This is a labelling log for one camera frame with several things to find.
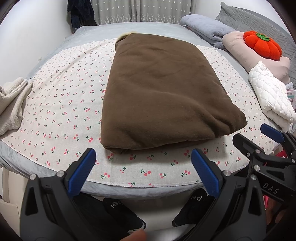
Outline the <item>brown coat with fur collar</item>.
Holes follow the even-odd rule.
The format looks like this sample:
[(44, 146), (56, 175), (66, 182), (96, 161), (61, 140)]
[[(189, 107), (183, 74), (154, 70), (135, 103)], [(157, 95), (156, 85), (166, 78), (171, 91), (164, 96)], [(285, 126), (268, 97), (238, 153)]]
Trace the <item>brown coat with fur collar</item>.
[(201, 144), (247, 124), (195, 45), (140, 33), (115, 43), (101, 120), (101, 144), (117, 153)]

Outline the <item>dark hanging clothes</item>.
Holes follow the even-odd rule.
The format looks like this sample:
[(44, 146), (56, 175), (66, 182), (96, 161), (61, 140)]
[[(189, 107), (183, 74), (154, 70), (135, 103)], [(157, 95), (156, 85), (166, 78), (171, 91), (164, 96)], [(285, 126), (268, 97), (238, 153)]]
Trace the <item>dark hanging clothes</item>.
[(74, 30), (83, 26), (96, 26), (91, 0), (68, 0), (67, 11), (70, 13)]

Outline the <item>right black slipper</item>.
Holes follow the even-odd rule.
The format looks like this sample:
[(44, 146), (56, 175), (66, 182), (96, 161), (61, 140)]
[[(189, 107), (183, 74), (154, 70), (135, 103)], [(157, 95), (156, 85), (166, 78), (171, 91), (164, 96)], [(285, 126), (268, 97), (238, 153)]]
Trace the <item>right black slipper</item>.
[(198, 188), (189, 197), (186, 204), (173, 219), (173, 227), (182, 225), (197, 225), (209, 208), (208, 194), (203, 188)]

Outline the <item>black slipper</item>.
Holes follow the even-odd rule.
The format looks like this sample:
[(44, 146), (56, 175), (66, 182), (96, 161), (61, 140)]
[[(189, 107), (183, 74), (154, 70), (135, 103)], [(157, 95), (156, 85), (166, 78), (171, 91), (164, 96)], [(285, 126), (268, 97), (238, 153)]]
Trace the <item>black slipper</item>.
[(101, 240), (121, 240), (146, 228), (146, 223), (119, 199), (101, 201), (81, 192), (73, 201)]
[(197, 225), (209, 208), (208, 194), (203, 188), (198, 188), (189, 197), (186, 204), (173, 219), (173, 227), (182, 225)]

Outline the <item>white quilted garment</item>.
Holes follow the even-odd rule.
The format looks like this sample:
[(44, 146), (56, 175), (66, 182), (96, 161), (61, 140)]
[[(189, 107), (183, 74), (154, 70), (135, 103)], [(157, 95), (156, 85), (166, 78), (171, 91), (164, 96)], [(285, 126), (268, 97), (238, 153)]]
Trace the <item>white quilted garment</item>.
[(295, 110), (288, 99), (286, 85), (275, 78), (262, 61), (250, 70), (248, 80), (263, 114), (284, 132), (291, 131), (295, 124)]

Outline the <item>left black slipper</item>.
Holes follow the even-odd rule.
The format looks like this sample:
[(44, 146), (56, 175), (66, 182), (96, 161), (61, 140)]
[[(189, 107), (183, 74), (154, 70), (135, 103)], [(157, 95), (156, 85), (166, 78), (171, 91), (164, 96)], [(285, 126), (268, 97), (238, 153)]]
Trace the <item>left black slipper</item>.
[(146, 223), (119, 199), (101, 201), (81, 192), (73, 201), (101, 240), (121, 240), (146, 228)]

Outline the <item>cherry print white sheet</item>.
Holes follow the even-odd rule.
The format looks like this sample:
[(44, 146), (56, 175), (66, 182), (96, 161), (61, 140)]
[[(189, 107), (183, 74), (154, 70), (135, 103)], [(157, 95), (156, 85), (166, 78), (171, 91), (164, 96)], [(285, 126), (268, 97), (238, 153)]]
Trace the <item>cherry print white sheet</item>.
[[(88, 181), (111, 186), (147, 188), (177, 187), (201, 183), (191, 164), (195, 147), (118, 155), (100, 143), (101, 113), (110, 68), (115, 55), (114, 39), (91, 42), (62, 50), (33, 77), (18, 130), (6, 132), (1, 144), (46, 171), (66, 170), (91, 147), (97, 160)], [(260, 132), (269, 123), (251, 88), (215, 48), (195, 45), (205, 55), (223, 87), (247, 119), (241, 133), (273, 152), (274, 141)], [(237, 171), (248, 160), (232, 143), (231, 134), (198, 145), (221, 170)]]

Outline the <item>light grey bed cover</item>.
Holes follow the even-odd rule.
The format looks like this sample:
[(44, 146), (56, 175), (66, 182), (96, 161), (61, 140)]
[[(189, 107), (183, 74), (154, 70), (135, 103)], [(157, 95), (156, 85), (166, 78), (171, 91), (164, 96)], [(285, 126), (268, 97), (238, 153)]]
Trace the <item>light grey bed cover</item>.
[[(170, 38), (176, 38), (183, 41), (187, 41), (194, 45), (201, 45), (204, 47), (212, 48), (207, 42), (202, 40), (200, 37), (187, 30), (184, 27), (173, 24), (165, 23), (120, 23), (111, 24), (97, 27), (83, 27), (74, 33), (71, 37), (65, 40), (60, 47), (58, 47), (51, 55), (45, 60), (40, 62), (36, 68), (32, 70), (29, 78), (33, 80), (34, 75), (43, 67), (43, 65), (54, 55), (62, 50), (68, 48), (77, 47), (91, 42), (103, 41), (105, 39), (114, 39), (122, 34), (136, 32), (166, 36)], [(251, 88), (248, 83), (247, 73), (244, 68), (226, 51), (217, 49), (221, 55), (223, 55), (233, 68), (239, 73), (247, 85)], [(29, 159), (17, 154), (15, 151), (9, 151), (6, 144), (1, 144), (1, 167), (8, 169), (12, 172), (23, 176), (29, 176), (32, 173), (37, 174), (40, 177), (52, 176), (57, 171), (49, 170), (46, 171), (45, 167), (33, 167), (33, 164), (29, 164)], [(144, 198), (144, 197), (161, 197), (172, 195), (175, 193), (192, 190), (199, 187), (201, 183), (177, 186), (177, 187), (147, 187), (147, 188), (130, 188), (130, 187), (119, 187), (111, 186), (107, 184), (99, 184), (88, 181), (83, 186), (83, 191), (97, 195), (97, 196), (110, 196), (116, 198)]]

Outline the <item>orange pumpkin plush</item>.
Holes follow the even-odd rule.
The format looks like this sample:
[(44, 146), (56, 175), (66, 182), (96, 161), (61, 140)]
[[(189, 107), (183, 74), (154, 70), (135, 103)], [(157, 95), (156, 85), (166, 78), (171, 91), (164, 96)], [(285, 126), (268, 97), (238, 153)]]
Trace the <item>orange pumpkin plush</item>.
[(280, 45), (272, 38), (256, 31), (247, 31), (243, 34), (245, 44), (261, 57), (279, 61), (282, 56)]

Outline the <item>pink long pillow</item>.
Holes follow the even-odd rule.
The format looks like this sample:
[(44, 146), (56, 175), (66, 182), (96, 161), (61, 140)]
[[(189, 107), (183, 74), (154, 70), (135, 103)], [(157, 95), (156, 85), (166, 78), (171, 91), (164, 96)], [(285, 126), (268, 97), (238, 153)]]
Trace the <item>pink long pillow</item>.
[(243, 66), (247, 73), (249, 73), (259, 61), (262, 61), (272, 72), (274, 77), (284, 84), (290, 83), (290, 77), (288, 75), (290, 71), (290, 60), (288, 57), (281, 57), (279, 61), (275, 61), (260, 56), (245, 44), (243, 32), (239, 31), (226, 34), (222, 38), (222, 43), (227, 51)]

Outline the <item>beige fleece blanket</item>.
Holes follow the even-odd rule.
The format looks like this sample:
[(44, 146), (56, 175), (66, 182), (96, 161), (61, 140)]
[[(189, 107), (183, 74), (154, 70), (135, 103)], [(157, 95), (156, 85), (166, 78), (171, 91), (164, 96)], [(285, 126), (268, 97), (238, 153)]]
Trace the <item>beige fleece blanket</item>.
[(33, 82), (18, 77), (1, 86), (1, 136), (18, 129), (23, 119), (23, 102), (32, 90)]

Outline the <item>grey quilted pillow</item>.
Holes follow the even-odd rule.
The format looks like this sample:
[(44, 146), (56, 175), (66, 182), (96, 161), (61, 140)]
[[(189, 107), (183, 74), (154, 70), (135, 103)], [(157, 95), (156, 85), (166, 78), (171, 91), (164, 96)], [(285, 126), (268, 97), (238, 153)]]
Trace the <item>grey quilted pillow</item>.
[(216, 20), (239, 32), (256, 31), (265, 34), (280, 45), (282, 57), (288, 57), (290, 60), (288, 75), (290, 82), (295, 84), (295, 42), (293, 38), (278, 24), (258, 13), (229, 6), (224, 2), (221, 2), (220, 6)]

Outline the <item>folded light blue blanket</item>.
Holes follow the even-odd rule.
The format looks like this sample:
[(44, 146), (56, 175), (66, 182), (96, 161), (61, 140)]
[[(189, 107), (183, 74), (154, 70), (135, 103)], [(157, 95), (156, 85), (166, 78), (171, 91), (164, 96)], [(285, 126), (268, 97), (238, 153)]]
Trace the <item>folded light blue blanket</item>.
[(183, 16), (180, 25), (202, 37), (215, 48), (224, 49), (223, 37), (235, 29), (207, 16), (192, 14)]

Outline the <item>grey patterned curtain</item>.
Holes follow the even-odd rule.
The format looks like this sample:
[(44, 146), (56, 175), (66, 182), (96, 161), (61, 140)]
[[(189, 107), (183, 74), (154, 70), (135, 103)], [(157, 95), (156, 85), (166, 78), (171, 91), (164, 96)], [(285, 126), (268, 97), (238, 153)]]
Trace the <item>grey patterned curtain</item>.
[(91, 1), (97, 25), (124, 22), (179, 24), (195, 13), (193, 0), (98, 0)]

